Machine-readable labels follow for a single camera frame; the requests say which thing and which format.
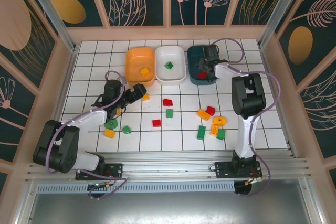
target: tiled table surface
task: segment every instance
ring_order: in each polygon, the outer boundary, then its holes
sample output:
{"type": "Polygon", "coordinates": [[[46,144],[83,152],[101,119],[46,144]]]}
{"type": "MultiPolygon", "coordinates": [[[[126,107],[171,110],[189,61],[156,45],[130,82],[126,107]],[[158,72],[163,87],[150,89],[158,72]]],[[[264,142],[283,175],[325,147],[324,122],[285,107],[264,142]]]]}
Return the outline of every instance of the tiled table surface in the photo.
{"type": "MultiPolygon", "coordinates": [[[[69,119],[86,111],[103,92],[104,74],[116,70],[124,75],[125,53],[134,47],[148,46],[154,50],[159,46],[179,45],[186,51],[193,45],[209,45],[215,40],[134,40],[134,41],[84,41],[81,44],[78,59],[73,71],[71,83],[64,106],[62,120],[69,119]]],[[[239,40],[246,58],[235,65],[243,71],[264,70],[264,66],[255,40],[239,40]]],[[[221,41],[217,45],[220,58],[238,60],[240,48],[231,41],[221,41]]],[[[267,104],[273,102],[268,80],[263,77],[263,86],[267,104]]],[[[161,86],[157,82],[147,88],[151,95],[149,101],[137,101],[127,106],[126,113],[118,118],[121,127],[128,125],[132,133],[115,129],[114,139],[104,136],[104,126],[88,132],[79,142],[79,148],[91,152],[133,152],[133,151],[191,151],[191,150],[233,150],[237,141],[238,119],[231,102],[230,80],[217,80],[209,86],[196,86],[186,80],[180,86],[161,86]],[[167,119],[166,107],[162,100],[173,100],[174,117],[167,119]],[[217,140],[210,135],[212,118],[201,120],[196,112],[208,105],[216,108],[216,115],[227,118],[224,126],[225,140],[217,140]],[[161,128],[153,128],[152,120],[162,119],[161,128]],[[198,126],[206,126],[204,141],[196,139],[198,126]]],[[[256,149],[287,148],[276,108],[261,116],[256,134],[256,149]]]]}

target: green block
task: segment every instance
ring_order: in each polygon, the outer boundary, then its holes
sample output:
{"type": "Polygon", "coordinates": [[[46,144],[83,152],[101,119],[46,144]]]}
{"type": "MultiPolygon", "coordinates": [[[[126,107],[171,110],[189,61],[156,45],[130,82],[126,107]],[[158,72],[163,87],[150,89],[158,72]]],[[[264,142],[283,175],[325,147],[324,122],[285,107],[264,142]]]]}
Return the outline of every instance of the green block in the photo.
{"type": "Polygon", "coordinates": [[[167,69],[172,69],[173,68],[173,64],[170,62],[170,61],[168,61],[167,63],[166,63],[166,65],[164,65],[167,69]]]}
{"type": "Polygon", "coordinates": [[[125,134],[130,134],[132,132],[128,126],[125,126],[124,128],[122,128],[121,131],[125,134]]]}
{"type": "Polygon", "coordinates": [[[104,126],[106,129],[114,130],[116,127],[118,127],[118,121],[117,119],[112,119],[108,121],[106,124],[104,124],[104,126]]]}
{"type": "Polygon", "coordinates": [[[225,137],[225,130],[223,130],[223,129],[219,129],[216,138],[219,139],[219,140],[223,140],[224,137],[225,137]]]}
{"type": "Polygon", "coordinates": [[[167,109],[166,110],[166,117],[167,118],[173,118],[173,110],[172,109],[167,109]]]}
{"type": "Polygon", "coordinates": [[[205,126],[199,126],[198,133],[197,133],[197,139],[204,140],[204,135],[205,135],[205,126]]]}

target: red block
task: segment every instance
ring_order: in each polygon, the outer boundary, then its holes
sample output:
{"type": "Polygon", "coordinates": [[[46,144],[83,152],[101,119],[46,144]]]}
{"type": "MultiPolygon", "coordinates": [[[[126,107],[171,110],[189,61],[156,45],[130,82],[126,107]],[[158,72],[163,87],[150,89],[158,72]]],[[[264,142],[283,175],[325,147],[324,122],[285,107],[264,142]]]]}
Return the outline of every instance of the red block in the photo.
{"type": "Polygon", "coordinates": [[[200,72],[197,77],[200,79],[200,80],[204,80],[206,78],[207,74],[206,72],[200,72]]]}
{"type": "Polygon", "coordinates": [[[208,113],[208,114],[210,114],[210,115],[214,115],[215,112],[216,112],[216,109],[215,109],[214,107],[210,107],[210,106],[208,106],[208,107],[206,108],[206,113],[208,113]]]}
{"type": "Polygon", "coordinates": [[[170,99],[163,99],[163,106],[166,106],[166,107],[171,107],[173,106],[173,101],[170,100],[170,99]]]}
{"type": "Polygon", "coordinates": [[[161,120],[160,119],[153,120],[152,123],[153,123],[153,127],[161,127],[161,120]]]}

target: toy block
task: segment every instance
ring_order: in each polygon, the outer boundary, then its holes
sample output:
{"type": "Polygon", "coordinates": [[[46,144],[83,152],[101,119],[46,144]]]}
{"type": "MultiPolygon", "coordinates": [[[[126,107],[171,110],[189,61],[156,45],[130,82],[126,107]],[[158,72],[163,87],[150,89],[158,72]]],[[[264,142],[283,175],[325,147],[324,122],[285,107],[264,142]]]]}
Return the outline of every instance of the toy block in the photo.
{"type": "Polygon", "coordinates": [[[166,67],[166,69],[172,69],[174,65],[170,61],[168,61],[164,66],[166,67]]]}
{"type": "Polygon", "coordinates": [[[167,118],[173,118],[173,110],[171,110],[171,109],[166,110],[166,117],[167,118]]]}
{"type": "Polygon", "coordinates": [[[213,124],[219,127],[223,127],[226,124],[226,118],[222,116],[216,116],[213,120],[213,124]]]}
{"type": "Polygon", "coordinates": [[[206,112],[205,112],[204,110],[202,110],[202,109],[199,109],[199,110],[198,110],[197,115],[198,115],[200,118],[204,119],[205,121],[208,121],[209,118],[211,117],[208,113],[206,113],[206,112]]]}
{"type": "Polygon", "coordinates": [[[153,127],[161,127],[161,120],[153,120],[152,121],[153,127]]]}
{"type": "Polygon", "coordinates": [[[130,134],[132,131],[128,126],[125,126],[124,128],[122,128],[121,130],[124,134],[130,134]]]}
{"type": "Polygon", "coordinates": [[[112,119],[108,121],[106,124],[104,124],[104,127],[109,130],[114,130],[116,127],[118,127],[117,119],[112,119]]]}
{"type": "Polygon", "coordinates": [[[171,107],[173,106],[173,101],[170,100],[170,99],[163,99],[163,106],[166,106],[166,107],[171,107]]]}
{"type": "Polygon", "coordinates": [[[142,97],[142,101],[148,101],[150,99],[150,95],[149,94],[145,94],[143,97],[142,97]]]}
{"type": "Polygon", "coordinates": [[[197,133],[197,139],[204,140],[204,135],[205,135],[205,126],[199,126],[198,133],[197,133]]]}
{"type": "Polygon", "coordinates": [[[114,132],[114,130],[106,129],[104,132],[104,136],[109,138],[114,138],[115,135],[116,133],[114,132]]]}
{"type": "Polygon", "coordinates": [[[224,137],[225,137],[225,130],[223,130],[223,129],[219,129],[216,138],[219,139],[219,140],[223,140],[224,137]]]}
{"type": "Polygon", "coordinates": [[[204,80],[206,76],[207,76],[207,73],[203,71],[197,75],[197,78],[199,78],[200,80],[204,80]]]}
{"type": "Polygon", "coordinates": [[[140,74],[142,77],[145,77],[147,74],[149,74],[149,69],[148,68],[141,69],[140,74]]]}
{"type": "Polygon", "coordinates": [[[214,107],[210,107],[210,106],[208,106],[207,108],[206,108],[206,113],[208,113],[209,115],[215,115],[215,112],[216,112],[216,109],[214,108],[214,107]]]}
{"type": "Polygon", "coordinates": [[[217,136],[217,134],[218,134],[218,126],[217,125],[214,125],[214,124],[212,125],[210,134],[212,136],[217,136]]]}

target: yellow cube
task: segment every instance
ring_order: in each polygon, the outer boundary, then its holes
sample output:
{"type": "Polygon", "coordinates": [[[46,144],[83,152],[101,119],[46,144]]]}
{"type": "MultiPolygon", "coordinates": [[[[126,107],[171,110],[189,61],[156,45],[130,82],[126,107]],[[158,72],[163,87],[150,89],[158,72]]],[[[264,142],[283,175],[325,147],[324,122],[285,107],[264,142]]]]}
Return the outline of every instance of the yellow cube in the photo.
{"type": "Polygon", "coordinates": [[[148,101],[150,99],[150,95],[149,94],[145,94],[143,97],[142,97],[142,101],[148,101]]]}
{"type": "Polygon", "coordinates": [[[142,77],[145,77],[146,75],[149,74],[149,69],[148,68],[141,69],[140,74],[142,77]]]}
{"type": "Polygon", "coordinates": [[[104,132],[104,136],[109,137],[109,138],[114,138],[116,133],[113,130],[106,129],[104,132]]]}
{"type": "Polygon", "coordinates": [[[213,120],[213,124],[219,127],[223,127],[226,124],[226,118],[222,116],[215,116],[213,120]]]}
{"type": "Polygon", "coordinates": [[[200,110],[198,111],[197,115],[198,115],[200,118],[204,119],[205,121],[208,121],[209,118],[211,117],[210,114],[206,113],[206,112],[205,112],[204,110],[202,110],[202,109],[200,109],[200,110]]]}
{"type": "Polygon", "coordinates": [[[210,134],[212,136],[217,136],[218,135],[218,126],[217,125],[214,125],[214,124],[212,125],[210,134]]]}

